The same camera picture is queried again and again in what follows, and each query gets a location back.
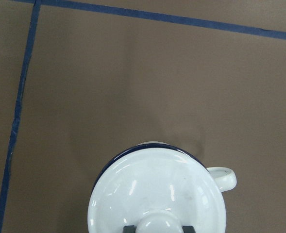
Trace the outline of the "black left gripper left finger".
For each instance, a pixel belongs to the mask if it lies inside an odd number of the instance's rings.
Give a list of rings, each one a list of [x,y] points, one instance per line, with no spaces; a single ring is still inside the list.
[[[136,226],[135,225],[129,225],[129,226],[124,226],[122,233],[135,233],[136,231]]]

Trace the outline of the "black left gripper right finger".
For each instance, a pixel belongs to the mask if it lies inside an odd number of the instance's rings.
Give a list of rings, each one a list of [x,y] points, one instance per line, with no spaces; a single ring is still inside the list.
[[[182,226],[183,233],[195,233],[193,226]]]

